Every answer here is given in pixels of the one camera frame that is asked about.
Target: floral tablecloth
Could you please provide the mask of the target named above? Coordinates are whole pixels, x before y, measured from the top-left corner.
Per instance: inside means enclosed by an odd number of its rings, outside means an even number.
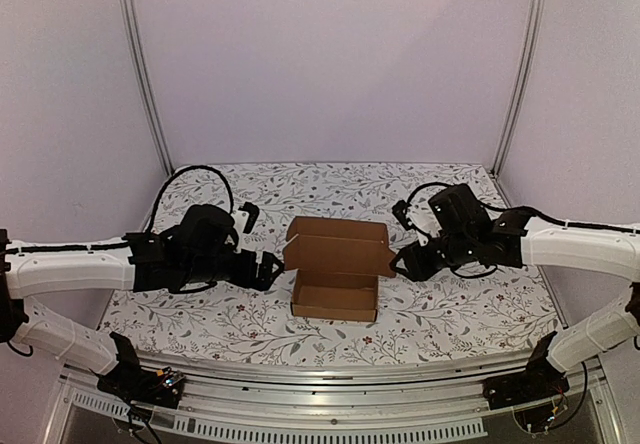
[[[397,224],[391,206],[428,181],[466,182],[480,199],[503,204],[486,171],[476,165],[244,164],[218,169],[230,181],[236,205],[250,201],[260,207],[249,242],[279,256],[296,215],[384,222],[391,247],[399,249],[416,237]],[[428,197],[424,191],[420,205],[425,206]],[[162,230],[178,223],[191,204],[226,208],[226,201],[215,176],[187,173],[166,192],[156,226]],[[294,278],[295,271],[285,272],[264,294],[226,283],[186,296],[118,291],[101,328],[125,334],[139,349],[154,353],[345,366],[523,350],[558,326],[550,296],[533,267],[500,268],[477,280],[461,280],[448,271],[424,283],[380,278],[380,312],[377,322],[369,324],[293,317],[289,302]]]

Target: brown box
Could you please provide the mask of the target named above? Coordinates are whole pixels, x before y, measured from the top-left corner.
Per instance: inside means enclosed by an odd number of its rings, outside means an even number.
[[[294,316],[373,322],[378,276],[395,277],[387,226],[379,222],[296,217],[287,231],[286,270],[298,269]]]

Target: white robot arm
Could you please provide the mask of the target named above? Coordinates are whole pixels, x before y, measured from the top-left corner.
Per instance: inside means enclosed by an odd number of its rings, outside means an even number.
[[[0,342],[33,346],[87,368],[99,388],[123,398],[176,407],[183,376],[140,368],[130,341],[83,327],[33,296],[76,289],[172,293],[209,289],[217,280],[264,291],[282,272],[269,252],[246,249],[244,236],[258,217],[246,203],[232,214],[212,205],[191,206],[182,222],[87,244],[10,242],[0,230]],[[190,283],[206,283],[193,289]]]
[[[446,187],[429,199],[431,212],[411,207],[425,187]],[[492,219],[487,209],[499,212]],[[542,338],[522,373],[485,381],[485,397],[500,408],[568,390],[565,373],[586,359],[640,335],[640,226],[560,221],[522,206],[499,209],[479,201],[466,185],[430,183],[400,201],[393,213],[418,240],[392,261],[396,272],[424,281],[444,268],[564,266],[629,280],[631,288],[588,318]]]

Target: white wall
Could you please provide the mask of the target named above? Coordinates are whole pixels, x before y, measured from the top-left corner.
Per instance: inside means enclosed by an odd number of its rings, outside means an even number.
[[[640,0],[547,0],[502,182],[515,203],[558,217],[640,222]],[[576,322],[628,283],[549,269]],[[629,442],[640,436],[640,353],[603,358]]]
[[[177,164],[489,164],[529,0],[136,0]]]
[[[0,0],[0,227],[40,242],[137,229],[162,180],[118,0]],[[47,300],[95,324],[104,293]],[[0,346],[0,442],[32,444],[59,364]]]

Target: box lid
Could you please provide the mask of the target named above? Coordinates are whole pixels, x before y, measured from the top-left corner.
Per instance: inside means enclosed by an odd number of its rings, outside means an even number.
[[[286,270],[395,277],[387,226],[380,222],[296,217],[287,231]]]

